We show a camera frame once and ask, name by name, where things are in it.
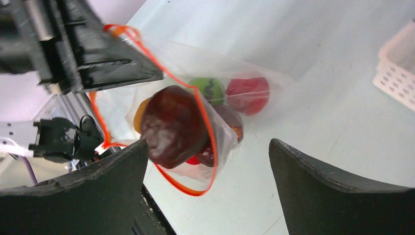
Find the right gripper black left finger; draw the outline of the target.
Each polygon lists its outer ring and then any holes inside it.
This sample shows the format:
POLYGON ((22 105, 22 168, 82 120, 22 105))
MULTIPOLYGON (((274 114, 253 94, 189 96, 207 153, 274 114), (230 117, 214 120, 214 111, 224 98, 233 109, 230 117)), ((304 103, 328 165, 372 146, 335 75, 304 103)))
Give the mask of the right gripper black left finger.
POLYGON ((3 235, 128 235, 145 213, 143 140, 73 173, 0 192, 3 235))

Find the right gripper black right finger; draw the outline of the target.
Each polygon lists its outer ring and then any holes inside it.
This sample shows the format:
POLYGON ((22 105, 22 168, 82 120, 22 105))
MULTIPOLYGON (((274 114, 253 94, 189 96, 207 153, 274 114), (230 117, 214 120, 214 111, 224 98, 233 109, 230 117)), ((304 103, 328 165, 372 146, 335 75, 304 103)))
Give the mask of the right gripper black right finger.
POLYGON ((350 173, 278 139, 269 159, 289 234, 414 234, 413 188, 350 173))

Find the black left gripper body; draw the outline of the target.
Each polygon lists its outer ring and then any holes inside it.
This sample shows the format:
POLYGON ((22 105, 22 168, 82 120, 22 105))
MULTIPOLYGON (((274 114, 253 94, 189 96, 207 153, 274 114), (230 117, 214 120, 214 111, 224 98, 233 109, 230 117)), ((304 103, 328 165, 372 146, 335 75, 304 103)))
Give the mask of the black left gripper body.
POLYGON ((53 94, 86 93, 162 80, 162 70, 105 32, 85 0, 3 0, 0 71, 35 71, 53 94))

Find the yellow green toy mango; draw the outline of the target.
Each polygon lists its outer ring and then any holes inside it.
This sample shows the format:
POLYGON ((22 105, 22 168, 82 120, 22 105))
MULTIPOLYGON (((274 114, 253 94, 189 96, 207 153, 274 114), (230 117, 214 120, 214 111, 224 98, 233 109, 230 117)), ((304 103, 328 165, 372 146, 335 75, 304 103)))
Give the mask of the yellow green toy mango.
POLYGON ((152 99, 152 97, 149 97, 147 99, 145 99, 138 107, 138 109, 136 110, 134 119, 133 119, 133 127, 134 130, 136 132, 138 132, 139 134, 141 133, 141 120, 142 120, 142 115, 149 103, 149 101, 152 99))

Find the dark purple toy plum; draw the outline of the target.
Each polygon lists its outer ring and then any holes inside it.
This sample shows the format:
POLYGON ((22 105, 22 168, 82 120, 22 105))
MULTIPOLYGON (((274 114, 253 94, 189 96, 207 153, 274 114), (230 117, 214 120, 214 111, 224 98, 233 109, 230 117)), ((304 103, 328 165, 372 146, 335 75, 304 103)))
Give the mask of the dark purple toy plum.
POLYGON ((177 85, 152 96, 141 120, 141 137, 149 159, 173 169, 196 155, 209 134, 194 95, 177 85))

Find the dark maroon toy fig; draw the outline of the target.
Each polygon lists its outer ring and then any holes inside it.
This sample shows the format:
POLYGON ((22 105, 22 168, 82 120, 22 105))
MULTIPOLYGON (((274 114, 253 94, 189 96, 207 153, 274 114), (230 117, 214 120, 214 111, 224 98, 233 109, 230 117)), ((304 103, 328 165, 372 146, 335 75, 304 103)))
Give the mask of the dark maroon toy fig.
MULTIPOLYGON (((224 119, 227 125, 233 129, 237 135, 237 142, 240 143, 243 140, 243 122, 240 115, 232 110, 228 105, 214 105, 213 108, 224 119)), ((208 167, 214 166, 214 155, 211 146, 211 141, 208 140, 205 147, 195 155, 195 158, 199 163, 208 167)))

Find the clear zip bag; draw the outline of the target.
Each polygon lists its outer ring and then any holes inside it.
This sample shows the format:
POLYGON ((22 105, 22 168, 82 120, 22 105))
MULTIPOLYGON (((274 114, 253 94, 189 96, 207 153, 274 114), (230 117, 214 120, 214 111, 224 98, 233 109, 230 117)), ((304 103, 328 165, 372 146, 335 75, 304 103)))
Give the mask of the clear zip bag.
POLYGON ((294 81, 285 74, 222 54, 108 24, 104 34, 126 52, 149 59, 161 80, 90 92, 104 130, 96 147, 148 146, 148 159, 175 188, 201 196, 230 156, 248 146, 246 136, 294 81))

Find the red toy apple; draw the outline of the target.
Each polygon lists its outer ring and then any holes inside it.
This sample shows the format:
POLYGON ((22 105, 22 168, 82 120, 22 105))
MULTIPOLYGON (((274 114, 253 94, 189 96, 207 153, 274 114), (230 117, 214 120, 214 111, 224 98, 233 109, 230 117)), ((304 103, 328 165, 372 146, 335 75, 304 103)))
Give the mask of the red toy apple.
POLYGON ((270 85, 265 77, 232 79, 226 89, 227 103, 246 116, 258 114, 270 99, 270 85))

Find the green toy watermelon ball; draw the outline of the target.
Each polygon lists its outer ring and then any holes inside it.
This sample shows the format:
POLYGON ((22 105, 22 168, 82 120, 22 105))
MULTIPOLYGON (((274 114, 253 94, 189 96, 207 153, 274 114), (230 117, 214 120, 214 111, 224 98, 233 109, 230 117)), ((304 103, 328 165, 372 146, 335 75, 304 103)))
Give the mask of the green toy watermelon ball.
POLYGON ((197 77, 188 83, 196 86, 211 105, 223 105, 225 102, 225 88, 216 78, 197 77))

